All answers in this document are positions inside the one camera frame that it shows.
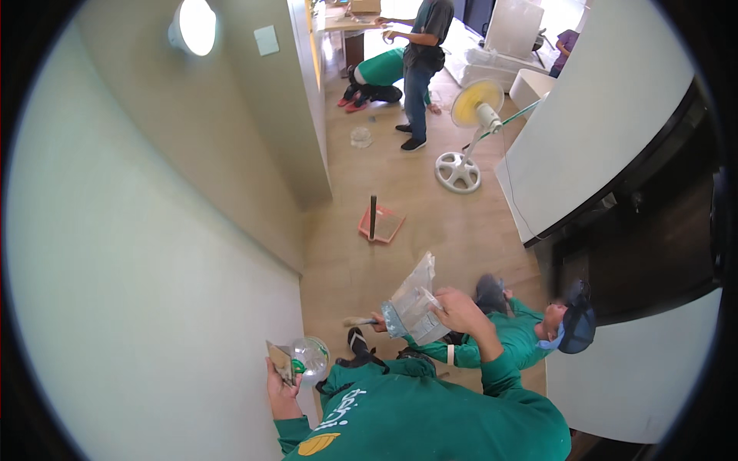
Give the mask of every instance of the dustpan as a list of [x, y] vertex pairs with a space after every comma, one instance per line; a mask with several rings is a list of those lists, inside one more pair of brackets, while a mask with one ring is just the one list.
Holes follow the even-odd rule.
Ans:
[[359, 221], [359, 232], [366, 235], [370, 242], [375, 240], [389, 243], [405, 221], [391, 209], [376, 204], [376, 195], [371, 196], [371, 203]]

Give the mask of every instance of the fan base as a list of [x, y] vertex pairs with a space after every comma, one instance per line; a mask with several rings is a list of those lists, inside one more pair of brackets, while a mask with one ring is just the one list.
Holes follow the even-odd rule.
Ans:
[[462, 153], [446, 152], [435, 161], [435, 177], [453, 193], [470, 194], [482, 184], [482, 175], [479, 167], [472, 160], [469, 160], [463, 169], [461, 169], [462, 162]]

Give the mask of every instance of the wooden table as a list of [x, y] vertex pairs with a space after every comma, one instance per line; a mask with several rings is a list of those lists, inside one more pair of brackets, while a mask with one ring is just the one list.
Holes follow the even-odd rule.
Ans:
[[382, 29], [374, 24], [379, 15], [346, 16], [346, 7], [326, 7], [318, 13], [318, 27], [325, 32], [340, 32], [342, 53], [341, 77], [347, 78], [348, 66], [355, 66], [364, 60], [364, 34], [346, 38], [345, 32], [358, 32], [369, 29]]

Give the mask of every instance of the gray t-shirt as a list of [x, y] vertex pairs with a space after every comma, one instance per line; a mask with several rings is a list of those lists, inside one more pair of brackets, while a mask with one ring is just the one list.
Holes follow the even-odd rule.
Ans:
[[431, 69], [439, 71], [444, 67], [444, 51], [441, 44], [446, 40], [449, 33], [451, 20], [454, 17], [454, 4], [452, 0], [423, 0], [418, 8], [418, 16], [412, 32], [418, 34], [433, 34], [438, 38], [434, 46], [409, 44], [405, 48], [403, 62], [405, 66], [412, 66], [420, 61], [427, 64]]

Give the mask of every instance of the wall light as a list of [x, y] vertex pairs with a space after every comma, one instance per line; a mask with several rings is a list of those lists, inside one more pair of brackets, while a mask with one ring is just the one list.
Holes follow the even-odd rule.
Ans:
[[172, 46], [205, 56], [215, 43], [215, 13], [205, 0], [183, 0], [167, 35]]

